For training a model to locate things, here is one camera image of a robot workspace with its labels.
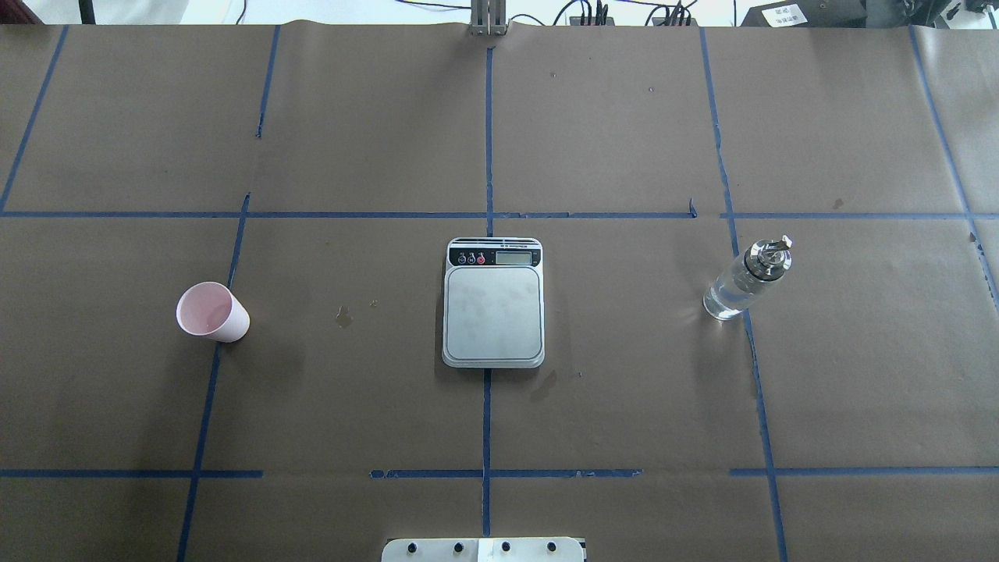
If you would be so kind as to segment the clear glass sauce bottle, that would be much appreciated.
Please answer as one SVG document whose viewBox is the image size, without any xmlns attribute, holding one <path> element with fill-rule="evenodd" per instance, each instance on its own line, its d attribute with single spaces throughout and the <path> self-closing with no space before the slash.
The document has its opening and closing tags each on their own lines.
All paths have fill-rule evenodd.
<svg viewBox="0 0 999 562">
<path fill-rule="evenodd" d="M 792 246 L 788 235 L 749 245 L 707 287 L 702 298 L 704 310 L 720 321 L 745 312 L 788 274 Z"/>
</svg>

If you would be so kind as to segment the aluminium frame post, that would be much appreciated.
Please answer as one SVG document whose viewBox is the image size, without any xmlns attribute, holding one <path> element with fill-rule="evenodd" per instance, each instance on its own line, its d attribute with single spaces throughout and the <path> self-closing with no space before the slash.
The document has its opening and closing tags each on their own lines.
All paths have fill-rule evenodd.
<svg viewBox="0 0 999 562">
<path fill-rule="evenodd" d="M 472 0 L 470 2 L 470 35 L 474 37 L 504 36 L 509 30 L 506 0 Z"/>
</svg>

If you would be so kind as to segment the black electronics box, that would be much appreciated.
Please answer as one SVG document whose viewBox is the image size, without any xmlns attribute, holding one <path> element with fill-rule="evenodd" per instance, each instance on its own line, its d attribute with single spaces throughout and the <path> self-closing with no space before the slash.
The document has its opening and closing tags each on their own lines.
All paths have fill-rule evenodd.
<svg viewBox="0 0 999 562">
<path fill-rule="evenodd" d="M 864 28 L 862 1 L 772 1 L 749 8 L 739 27 Z"/>
</svg>

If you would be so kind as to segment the black power strip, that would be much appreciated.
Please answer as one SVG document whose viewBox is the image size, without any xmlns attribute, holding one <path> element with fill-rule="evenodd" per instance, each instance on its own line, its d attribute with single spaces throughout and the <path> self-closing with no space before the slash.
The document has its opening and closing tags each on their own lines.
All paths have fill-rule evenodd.
<svg viewBox="0 0 999 562">
<path fill-rule="evenodd" d="M 688 27 L 699 1 L 589 1 L 592 25 L 628 27 Z"/>
</svg>

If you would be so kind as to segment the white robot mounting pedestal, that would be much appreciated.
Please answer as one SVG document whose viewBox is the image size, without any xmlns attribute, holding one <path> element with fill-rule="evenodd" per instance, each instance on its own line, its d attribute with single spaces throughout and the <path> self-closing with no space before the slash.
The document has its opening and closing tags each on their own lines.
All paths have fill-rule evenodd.
<svg viewBox="0 0 999 562">
<path fill-rule="evenodd" d="M 382 561 L 586 561 L 584 539 L 568 536 L 392 539 Z"/>
</svg>

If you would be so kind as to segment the white digital kitchen scale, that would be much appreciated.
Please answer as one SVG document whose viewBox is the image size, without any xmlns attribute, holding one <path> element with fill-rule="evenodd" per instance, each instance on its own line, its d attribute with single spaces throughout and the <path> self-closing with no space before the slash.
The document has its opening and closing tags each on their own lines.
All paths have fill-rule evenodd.
<svg viewBox="0 0 999 562">
<path fill-rule="evenodd" d="M 442 360 L 453 368 L 535 369 L 546 359 L 542 243 L 454 238 L 443 274 Z"/>
</svg>

